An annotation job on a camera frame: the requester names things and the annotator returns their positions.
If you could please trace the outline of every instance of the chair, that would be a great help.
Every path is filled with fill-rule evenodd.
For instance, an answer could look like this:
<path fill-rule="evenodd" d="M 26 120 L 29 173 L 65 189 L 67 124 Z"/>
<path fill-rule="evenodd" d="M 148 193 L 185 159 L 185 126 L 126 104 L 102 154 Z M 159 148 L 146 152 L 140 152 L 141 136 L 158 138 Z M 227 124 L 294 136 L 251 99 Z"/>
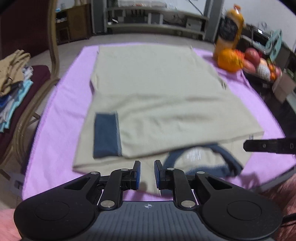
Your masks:
<path fill-rule="evenodd" d="M 52 67 L 32 66 L 33 85 L 11 118 L 10 129 L 0 133 L 0 173 L 10 179 L 3 167 L 14 155 L 20 165 L 26 156 L 24 135 L 27 127 L 40 118 L 36 109 L 58 82 L 59 56 L 56 41 L 55 18 L 57 0 L 16 0 L 1 14 L 1 58 L 17 49 L 31 57 L 49 49 Z"/>

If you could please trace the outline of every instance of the dark red cushion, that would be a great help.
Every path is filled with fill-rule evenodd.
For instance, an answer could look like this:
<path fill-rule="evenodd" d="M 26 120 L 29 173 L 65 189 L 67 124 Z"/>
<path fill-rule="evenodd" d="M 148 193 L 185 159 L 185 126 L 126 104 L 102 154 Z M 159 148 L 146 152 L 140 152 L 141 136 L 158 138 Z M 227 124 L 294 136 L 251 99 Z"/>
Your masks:
<path fill-rule="evenodd" d="M 33 96 L 37 93 L 37 91 L 40 89 L 40 87 L 50 79 L 50 72 L 47 66 L 45 65 L 36 65 L 32 66 L 33 76 L 31 77 L 31 80 L 33 81 L 33 84 L 31 88 L 29 89 L 28 93 L 24 97 L 22 103 L 16 110 L 14 111 L 12 118 L 10 120 L 10 127 L 9 129 L 4 129 L 4 133 L 0 133 L 0 158 L 3 157 L 9 143 L 12 140 L 13 133 L 15 131 L 15 127 L 26 109 L 27 105 L 33 98 Z"/>

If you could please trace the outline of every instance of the stack of clothes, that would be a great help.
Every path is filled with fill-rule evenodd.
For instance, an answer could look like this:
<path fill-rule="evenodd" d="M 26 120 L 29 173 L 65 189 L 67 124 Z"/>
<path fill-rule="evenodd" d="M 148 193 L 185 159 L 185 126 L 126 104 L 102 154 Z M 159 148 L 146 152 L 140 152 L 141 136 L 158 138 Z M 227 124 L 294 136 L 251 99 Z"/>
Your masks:
<path fill-rule="evenodd" d="M 33 84 L 33 68 L 27 67 L 29 60 L 29 53 L 17 50 L 0 61 L 0 132 L 9 129 L 15 109 Z"/>

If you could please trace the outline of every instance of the shelf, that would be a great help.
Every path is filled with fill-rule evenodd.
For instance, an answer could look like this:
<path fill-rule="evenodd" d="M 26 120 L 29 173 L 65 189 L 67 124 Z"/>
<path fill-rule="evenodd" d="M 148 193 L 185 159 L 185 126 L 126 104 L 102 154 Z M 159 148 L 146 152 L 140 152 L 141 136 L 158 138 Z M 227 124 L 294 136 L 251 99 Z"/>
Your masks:
<path fill-rule="evenodd" d="M 180 11 L 177 9 L 171 9 L 166 7 L 141 7 L 141 6 L 130 6 L 130 7 L 110 7 L 106 9 L 106 12 L 115 11 L 115 10 L 147 10 L 147 11 L 157 11 L 157 12 L 171 12 L 175 14 L 183 14 L 193 18 L 199 18 L 208 21 L 208 17 L 204 17 L 200 14 L 194 14 L 191 12 Z"/>
<path fill-rule="evenodd" d="M 196 35 L 205 35 L 205 32 L 195 31 L 188 28 L 183 28 L 179 26 L 173 26 L 168 24 L 147 24 L 147 23 L 117 23 L 107 25 L 107 28 L 148 28 L 148 29 L 167 29 L 167 30 L 176 30 L 186 33 L 192 33 Z"/>
<path fill-rule="evenodd" d="M 68 22 L 68 20 L 66 20 L 66 21 L 62 21 L 62 22 L 56 22 L 56 24 L 59 24 L 59 23 L 65 23 L 65 22 Z"/>

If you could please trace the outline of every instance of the red apple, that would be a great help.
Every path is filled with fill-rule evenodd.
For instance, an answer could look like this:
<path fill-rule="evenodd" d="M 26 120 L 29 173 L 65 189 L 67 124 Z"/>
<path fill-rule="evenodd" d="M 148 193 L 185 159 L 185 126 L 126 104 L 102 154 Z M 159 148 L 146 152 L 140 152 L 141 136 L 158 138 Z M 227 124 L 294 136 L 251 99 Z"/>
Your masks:
<path fill-rule="evenodd" d="M 250 61 L 246 59 L 243 62 L 243 68 L 246 69 L 248 72 L 256 73 L 256 68 L 254 64 L 252 64 Z"/>
<path fill-rule="evenodd" d="M 254 48 L 248 48 L 244 53 L 244 58 L 250 61 L 255 66 L 255 68 L 258 67 L 261 61 L 257 50 Z"/>

